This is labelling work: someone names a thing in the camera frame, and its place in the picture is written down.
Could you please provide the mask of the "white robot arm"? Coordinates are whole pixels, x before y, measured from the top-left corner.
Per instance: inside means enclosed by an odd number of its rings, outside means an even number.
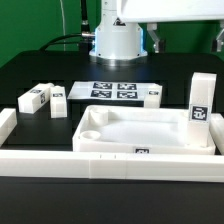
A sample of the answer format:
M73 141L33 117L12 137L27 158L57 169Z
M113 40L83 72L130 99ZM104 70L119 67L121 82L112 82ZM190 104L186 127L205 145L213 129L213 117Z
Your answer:
M216 52L224 45L224 0L101 0L101 22L95 29L90 59L109 66L144 61L143 30L154 41L156 53L165 43L156 35L160 22L219 21L221 31L212 43Z

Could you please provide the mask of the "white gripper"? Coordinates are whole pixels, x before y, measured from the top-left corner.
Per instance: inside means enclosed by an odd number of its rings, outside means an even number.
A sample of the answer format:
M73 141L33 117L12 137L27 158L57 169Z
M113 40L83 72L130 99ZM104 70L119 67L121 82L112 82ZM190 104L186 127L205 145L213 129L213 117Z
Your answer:
M123 22L143 22L156 53L164 53L166 41L156 31L156 22L224 20L224 0L117 0L117 14ZM212 41L212 51L221 52L224 28Z

